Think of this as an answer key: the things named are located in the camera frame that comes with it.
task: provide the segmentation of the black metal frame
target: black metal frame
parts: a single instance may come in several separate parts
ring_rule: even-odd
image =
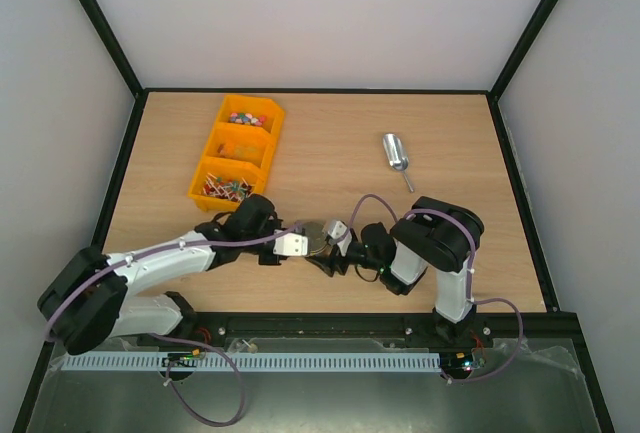
[[[114,167],[104,204],[98,219],[92,243],[102,247],[115,210],[124,174],[127,169],[135,137],[150,92],[225,92],[225,93],[340,93],[340,94],[472,94],[487,98],[496,135],[504,157],[507,173],[511,181],[513,194],[523,224],[538,282],[544,298],[547,313],[524,313],[525,335],[530,338],[569,338],[573,341],[580,367],[585,374],[587,387],[593,401],[600,428],[604,432],[614,431],[596,373],[582,334],[578,318],[573,313],[559,310],[558,300],[542,252],[529,202],[509,141],[498,101],[516,70],[523,61],[545,21],[558,0],[541,0],[511,56],[490,91],[484,90],[389,90],[389,89],[287,89],[287,88],[143,88],[111,30],[96,0],[79,0],[93,23],[98,35],[111,55],[118,70],[129,86],[135,98],[129,124],[122,142],[120,153]],[[234,337],[373,337],[396,338],[406,347],[431,347],[434,351],[447,351],[440,343],[434,343],[433,337],[426,334],[425,324],[432,323],[432,315],[425,314],[226,314],[201,313],[199,316],[210,324],[217,334],[224,328],[224,340]],[[483,314],[483,321],[491,326],[494,337],[517,336],[517,321],[513,314]],[[25,395],[13,431],[27,431],[31,413],[38,396],[40,384],[44,379],[52,347],[45,344],[38,359],[34,374]]]

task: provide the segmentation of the scoop handle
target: scoop handle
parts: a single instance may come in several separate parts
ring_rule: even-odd
[[[404,181],[407,182],[407,186],[409,187],[409,193],[413,193],[414,191],[416,191],[413,189],[413,185],[411,184],[411,180],[409,180],[409,177],[407,176],[406,171],[404,170],[402,171],[402,176],[404,176]]]

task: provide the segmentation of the orange storage bin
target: orange storage bin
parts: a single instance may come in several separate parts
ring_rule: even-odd
[[[230,123],[232,113],[265,117],[262,126]],[[284,110],[269,98],[225,96],[191,185],[189,198],[203,211],[235,211],[238,201],[207,196],[210,181],[248,184],[251,193],[264,193],[284,121]]]

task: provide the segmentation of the white cable tray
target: white cable tray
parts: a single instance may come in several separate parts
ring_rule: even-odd
[[[162,371],[168,353],[89,352],[64,359],[64,371]],[[437,353],[234,353],[241,372],[404,372],[438,373]],[[231,371],[215,353],[184,361],[180,371]]]

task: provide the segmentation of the wooden table surface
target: wooden table surface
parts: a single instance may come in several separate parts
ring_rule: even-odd
[[[224,95],[151,93],[124,178],[105,252],[123,252],[177,238],[208,221],[187,198],[198,159]],[[474,296],[512,300],[522,311],[545,311],[522,224],[484,96],[268,94],[287,112],[265,195],[285,224],[299,219],[347,221],[365,193],[385,198],[398,215],[420,196],[474,211],[485,224],[475,263]],[[382,135],[396,133],[410,158],[410,194],[389,168]],[[367,200],[356,232],[392,225]],[[372,273],[364,270],[363,274]],[[149,294],[180,292],[198,311],[429,312],[429,272],[408,296],[352,269],[327,277],[302,258],[259,267],[243,255],[230,265],[164,283]],[[510,311],[500,304],[482,311]]]

